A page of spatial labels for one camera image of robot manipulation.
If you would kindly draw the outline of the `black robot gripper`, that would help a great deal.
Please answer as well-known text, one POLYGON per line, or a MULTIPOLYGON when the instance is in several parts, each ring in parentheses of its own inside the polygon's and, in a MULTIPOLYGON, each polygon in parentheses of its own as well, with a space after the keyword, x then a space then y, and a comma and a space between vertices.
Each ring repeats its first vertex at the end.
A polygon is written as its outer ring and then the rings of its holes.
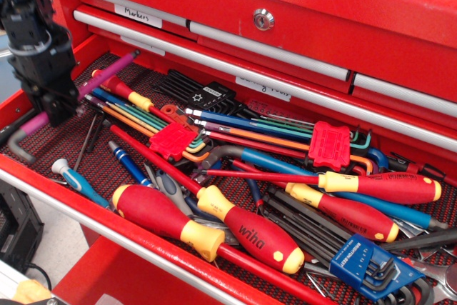
POLYGON ((54 21, 51 0, 1 0, 1 29, 13 54, 9 62, 33 108, 57 127, 85 113, 71 79, 76 65, 69 30, 54 21))

